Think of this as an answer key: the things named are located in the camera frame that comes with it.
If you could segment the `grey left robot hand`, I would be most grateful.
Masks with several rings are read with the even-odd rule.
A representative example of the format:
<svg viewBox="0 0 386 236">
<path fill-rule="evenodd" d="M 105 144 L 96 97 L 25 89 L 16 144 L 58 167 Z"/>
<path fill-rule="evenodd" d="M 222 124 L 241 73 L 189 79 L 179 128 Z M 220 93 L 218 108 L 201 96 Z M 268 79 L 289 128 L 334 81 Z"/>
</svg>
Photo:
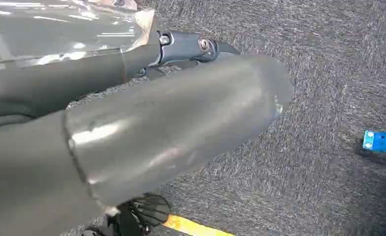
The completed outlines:
<svg viewBox="0 0 386 236">
<path fill-rule="evenodd" d="M 286 66 L 223 57 L 97 101 L 157 46 L 20 67 L 0 36 L 0 236 L 56 236 L 256 136 L 287 108 Z"/>
</svg>

